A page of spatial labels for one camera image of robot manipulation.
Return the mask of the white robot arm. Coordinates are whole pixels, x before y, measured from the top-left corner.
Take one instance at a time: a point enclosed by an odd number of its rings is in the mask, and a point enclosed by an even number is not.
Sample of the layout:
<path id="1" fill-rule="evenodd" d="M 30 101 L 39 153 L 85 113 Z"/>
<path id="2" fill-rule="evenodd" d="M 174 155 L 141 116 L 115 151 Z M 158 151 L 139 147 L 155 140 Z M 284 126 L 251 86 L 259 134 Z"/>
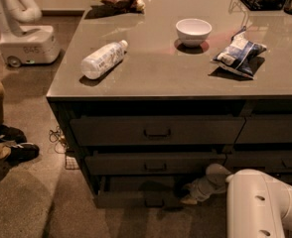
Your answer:
<path id="1" fill-rule="evenodd" d="M 197 204 L 213 194 L 226 194 L 226 238 L 285 238 L 292 231 L 292 185 L 264 172 L 232 173 L 211 164 L 206 174 L 187 183 L 185 204 Z"/>

